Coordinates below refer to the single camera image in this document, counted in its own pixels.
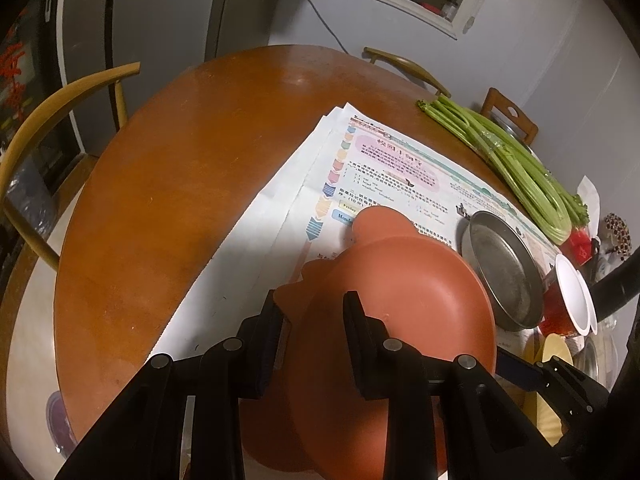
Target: bunch of celery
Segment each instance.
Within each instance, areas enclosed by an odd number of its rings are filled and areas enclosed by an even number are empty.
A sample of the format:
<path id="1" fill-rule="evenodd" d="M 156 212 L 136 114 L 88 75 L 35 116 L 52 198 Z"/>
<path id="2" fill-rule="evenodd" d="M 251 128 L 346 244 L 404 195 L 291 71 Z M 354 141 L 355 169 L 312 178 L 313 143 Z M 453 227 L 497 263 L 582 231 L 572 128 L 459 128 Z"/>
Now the bunch of celery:
<path id="1" fill-rule="evenodd" d="M 562 244 L 572 225 L 589 221 L 580 197 L 570 195 L 534 156 L 500 126 L 440 95 L 417 105 L 502 176 L 540 230 L 555 244 Z"/>

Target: chair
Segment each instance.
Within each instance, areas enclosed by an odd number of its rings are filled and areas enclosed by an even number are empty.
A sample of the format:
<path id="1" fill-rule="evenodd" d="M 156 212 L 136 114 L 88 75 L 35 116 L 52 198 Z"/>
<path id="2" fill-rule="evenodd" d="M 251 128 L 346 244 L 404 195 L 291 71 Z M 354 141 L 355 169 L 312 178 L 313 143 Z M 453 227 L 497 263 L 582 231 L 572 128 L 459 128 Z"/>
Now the chair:
<path id="1" fill-rule="evenodd" d="M 491 112 L 494 108 L 503 113 L 524 133 L 525 137 L 522 139 L 522 142 L 527 146 L 533 142 L 533 139 L 538 133 L 538 127 L 512 101 L 508 100 L 495 88 L 489 88 L 480 114 L 484 115 L 487 119 L 491 119 Z"/>
<path id="2" fill-rule="evenodd" d="M 24 159 L 38 143 L 58 124 L 82 99 L 110 84 L 115 84 L 118 126 L 127 122 L 127 109 L 120 80 L 140 72 L 140 63 L 131 63 L 104 70 L 80 78 L 47 97 L 24 120 L 0 164 L 0 197 L 4 197 L 2 209 L 9 222 L 20 233 L 27 245 L 41 257 L 53 270 L 58 272 L 60 257 L 38 234 L 17 209 L 6 198 L 12 176 Z"/>
<path id="3" fill-rule="evenodd" d="M 378 58 L 385 60 L 389 64 L 395 66 L 398 70 L 407 73 L 412 77 L 418 78 L 420 81 L 424 81 L 425 83 L 433 86 L 436 89 L 436 95 L 446 95 L 447 97 L 451 97 L 451 92 L 444 88 L 441 83 L 434 78 L 429 72 L 423 69 L 416 62 L 411 61 L 410 59 L 406 59 L 401 56 L 396 56 L 396 54 L 390 54 L 388 52 L 384 52 L 383 50 L 376 50 L 375 48 L 371 48 L 366 46 L 363 51 L 363 55 L 370 56 L 371 63 L 374 64 Z"/>

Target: floor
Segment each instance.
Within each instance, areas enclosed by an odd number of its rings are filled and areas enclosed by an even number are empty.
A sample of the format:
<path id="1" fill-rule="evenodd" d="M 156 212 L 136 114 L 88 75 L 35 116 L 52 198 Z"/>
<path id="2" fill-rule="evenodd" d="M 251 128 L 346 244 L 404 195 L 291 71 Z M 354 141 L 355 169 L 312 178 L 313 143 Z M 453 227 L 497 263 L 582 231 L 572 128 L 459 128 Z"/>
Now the floor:
<path id="1" fill-rule="evenodd" d="M 60 253 L 79 193 L 49 237 Z M 20 303 L 9 350 L 6 411 L 10 443 L 34 480 L 52 480 L 64 459 L 46 422 L 46 405 L 58 390 L 53 345 L 53 293 L 56 273 L 38 260 Z"/>

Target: round wooden table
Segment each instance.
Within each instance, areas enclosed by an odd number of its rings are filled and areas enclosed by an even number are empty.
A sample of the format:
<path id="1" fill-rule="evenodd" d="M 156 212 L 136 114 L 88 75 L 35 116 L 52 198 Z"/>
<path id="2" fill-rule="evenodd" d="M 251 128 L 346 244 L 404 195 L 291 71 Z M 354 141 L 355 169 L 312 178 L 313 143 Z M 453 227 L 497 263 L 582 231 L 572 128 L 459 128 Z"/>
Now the round wooden table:
<path id="1" fill-rule="evenodd" d="M 143 365 L 252 199 L 336 105 L 352 103 L 514 202 L 475 153 L 418 110 L 417 99 L 431 98 L 335 50 L 268 46 L 207 62 L 140 108 L 84 186 L 60 259 L 56 365 L 76 437 Z"/>

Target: bolt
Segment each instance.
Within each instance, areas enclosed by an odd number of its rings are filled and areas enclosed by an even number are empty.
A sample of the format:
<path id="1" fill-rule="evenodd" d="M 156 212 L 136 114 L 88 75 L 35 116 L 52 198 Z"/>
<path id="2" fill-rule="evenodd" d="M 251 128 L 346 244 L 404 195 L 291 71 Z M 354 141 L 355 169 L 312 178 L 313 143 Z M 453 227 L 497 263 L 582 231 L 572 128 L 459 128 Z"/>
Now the bolt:
<path id="1" fill-rule="evenodd" d="M 169 358 L 164 354 L 154 355 L 151 358 L 151 365 L 153 368 L 164 368 L 169 364 Z"/>
<path id="2" fill-rule="evenodd" d="M 473 356 L 464 354 L 458 358 L 458 364 L 467 370 L 471 370 L 478 364 L 478 361 Z"/>
<path id="3" fill-rule="evenodd" d="M 222 348 L 229 352 L 233 352 L 234 350 L 239 350 L 242 348 L 242 340 L 237 337 L 230 337 L 225 342 L 222 343 Z"/>
<path id="4" fill-rule="evenodd" d="M 385 341 L 382 343 L 382 346 L 390 352 L 397 352 L 402 348 L 402 341 L 390 337 L 389 339 L 385 339 Z"/>

